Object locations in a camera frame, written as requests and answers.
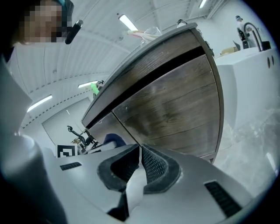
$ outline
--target cabinet door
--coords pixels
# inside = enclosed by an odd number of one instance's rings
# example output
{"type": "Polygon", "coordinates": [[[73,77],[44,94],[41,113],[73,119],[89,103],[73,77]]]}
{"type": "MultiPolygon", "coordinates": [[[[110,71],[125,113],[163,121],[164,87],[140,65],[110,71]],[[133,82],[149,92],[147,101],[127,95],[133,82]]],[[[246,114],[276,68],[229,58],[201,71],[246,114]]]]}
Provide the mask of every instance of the cabinet door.
{"type": "Polygon", "coordinates": [[[101,144],[104,142],[106,135],[111,133],[119,135],[126,144],[137,143],[112,113],[107,114],[93,125],[89,129],[89,133],[101,144]]]}
{"type": "Polygon", "coordinates": [[[216,150],[220,105],[205,55],[161,76],[113,113],[140,144],[195,156],[216,150]]]}

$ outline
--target white ceiling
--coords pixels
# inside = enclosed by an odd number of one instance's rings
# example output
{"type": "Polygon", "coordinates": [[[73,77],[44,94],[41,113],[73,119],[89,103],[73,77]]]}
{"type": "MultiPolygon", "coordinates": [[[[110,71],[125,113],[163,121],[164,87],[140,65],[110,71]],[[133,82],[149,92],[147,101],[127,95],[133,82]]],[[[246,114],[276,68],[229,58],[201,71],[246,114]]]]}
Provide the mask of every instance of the white ceiling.
{"type": "Polygon", "coordinates": [[[22,127],[50,110],[55,114],[69,100],[91,97],[90,88],[78,85],[107,80],[137,52],[141,40],[126,35],[128,28],[119,21],[120,15],[125,14],[139,30],[157,26],[166,33],[176,28],[178,19],[207,16],[218,1],[207,0],[199,9],[201,0],[72,0],[73,22],[82,19],[84,25],[70,45],[17,45],[12,55],[12,75],[33,102],[53,96],[27,113],[22,127]]]}

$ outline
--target green object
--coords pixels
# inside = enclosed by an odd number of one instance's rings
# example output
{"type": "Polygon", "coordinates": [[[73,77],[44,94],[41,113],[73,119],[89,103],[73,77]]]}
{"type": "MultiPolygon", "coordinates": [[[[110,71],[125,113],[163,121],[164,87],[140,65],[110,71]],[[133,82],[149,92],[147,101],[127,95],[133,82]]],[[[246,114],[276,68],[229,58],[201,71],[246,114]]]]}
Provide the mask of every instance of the green object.
{"type": "Polygon", "coordinates": [[[96,87],[96,84],[91,83],[91,89],[93,91],[93,93],[95,93],[95,95],[97,95],[99,93],[99,90],[96,87]]]}

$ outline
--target faucet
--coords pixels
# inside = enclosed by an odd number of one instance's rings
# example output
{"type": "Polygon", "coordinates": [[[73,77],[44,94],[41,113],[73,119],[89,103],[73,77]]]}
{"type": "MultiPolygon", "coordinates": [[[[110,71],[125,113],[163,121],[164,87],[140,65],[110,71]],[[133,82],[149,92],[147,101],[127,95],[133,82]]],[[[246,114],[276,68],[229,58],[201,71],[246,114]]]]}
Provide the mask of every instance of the faucet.
{"type": "MultiPolygon", "coordinates": [[[[246,26],[247,26],[247,25],[251,25],[251,26],[253,26],[253,27],[255,28],[255,30],[257,31],[259,40],[260,40],[260,42],[262,43],[262,39],[261,39],[261,37],[260,37],[260,35],[259,35],[258,29],[257,29],[252,23],[249,23],[249,22],[244,24],[244,31],[243,31],[243,32],[245,33],[245,38],[247,39],[247,33],[246,33],[246,26]]],[[[258,41],[258,39],[257,39],[256,33],[255,33],[254,30],[252,30],[252,33],[253,33],[253,35],[254,35],[254,37],[255,37],[255,40],[256,40],[256,42],[257,42],[257,44],[258,44],[259,51],[261,52],[262,50],[261,50],[261,47],[260,47],[260,45],[259,45],[259,41],[258,41]]]]}

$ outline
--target fluorescent light tube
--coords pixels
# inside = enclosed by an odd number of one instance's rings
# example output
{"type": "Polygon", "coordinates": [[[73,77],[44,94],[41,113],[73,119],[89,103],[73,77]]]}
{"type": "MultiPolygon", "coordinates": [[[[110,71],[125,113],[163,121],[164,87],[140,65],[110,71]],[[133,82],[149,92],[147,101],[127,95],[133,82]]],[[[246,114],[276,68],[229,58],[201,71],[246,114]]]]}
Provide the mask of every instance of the fluorescent light tube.
{"type": "Polygon", "coordinates": [[[82,87],[85,87],[85,86],[89,86],[90,84],[95,84],[95,83],[97,83],[98,81],[92,81],[92,82],[88,82],[88,83],[85,83],[85,84],[81,84],[81,85],[79,85],[78,86],[78,88],[82,88],[82,87]]]}
{"type": "Polygon", "coordinates": [[[202,2],[200,3],[200,6],[199,6],[200,9],[205,5],[206,1],[207,0],[202,0],[202,2]]]}
{"type": "Polygon", "coordinates": [[[138,30],[138,29],[136,28],[136,26],[134,26],[134,24],[128,19],[128,17],[126,17],[126,15],[121,15],[121,16],[119,17],[119,20],[120,20],[121,22],[123,22],[124,25],[127,26],[131,31],[136,31],[136,30],[138,30]]]}
{"type": "Polygon", "coordinates": [[[38,103],[33,104],[31,107],[28,108],[27,112],[33,110],[35,107],[38,107],[40,104],[46,102],[47,100],[50,100],[52,97],[52,95],[40,100],[38,103]]]}

